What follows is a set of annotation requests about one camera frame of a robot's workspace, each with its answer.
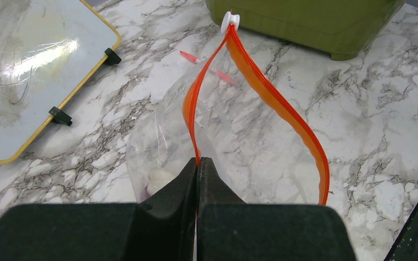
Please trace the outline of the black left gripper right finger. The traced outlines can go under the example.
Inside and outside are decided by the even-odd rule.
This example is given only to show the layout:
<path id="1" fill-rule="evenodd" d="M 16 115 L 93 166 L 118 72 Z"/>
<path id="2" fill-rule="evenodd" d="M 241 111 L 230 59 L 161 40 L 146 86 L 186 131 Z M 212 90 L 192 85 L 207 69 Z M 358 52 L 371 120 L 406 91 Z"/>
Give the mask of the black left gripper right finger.
<path id="1" fill-rule="evenodd" d="M 203 157 L 196 186 L 197 260 L 355 260 L 346 227 L 332 208 L 247 204 Z"/>

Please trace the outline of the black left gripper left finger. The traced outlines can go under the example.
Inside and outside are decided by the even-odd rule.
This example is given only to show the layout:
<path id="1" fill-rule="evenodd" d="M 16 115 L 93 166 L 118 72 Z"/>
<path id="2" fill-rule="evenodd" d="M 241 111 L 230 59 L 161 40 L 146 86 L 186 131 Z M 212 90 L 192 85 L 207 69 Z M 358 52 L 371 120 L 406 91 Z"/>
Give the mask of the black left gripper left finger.
<path id="1" fill-rule="evenodd" d="M 196 159 L 141 203 L 21 204 L 0 218 L 0 260 L 191 260 Z"/>

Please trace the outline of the clear zip bag orange zipper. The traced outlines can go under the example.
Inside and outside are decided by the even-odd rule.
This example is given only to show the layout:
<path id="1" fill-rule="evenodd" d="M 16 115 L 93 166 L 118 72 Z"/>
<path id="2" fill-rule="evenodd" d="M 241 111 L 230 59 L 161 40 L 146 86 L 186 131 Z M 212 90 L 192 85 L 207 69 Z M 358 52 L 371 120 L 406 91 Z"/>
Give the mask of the clear zip bag orange zipper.
<path id="1" fill-rule="evenodd" d="M 213 54 L 133 127 L 126 163 L 137 201 L 170 183 L 191 158 L 207 157 L 248 203 L 326 204 L 324 149 L 248 54 L 239 22 L 239 15 L 227 12 Z"/>

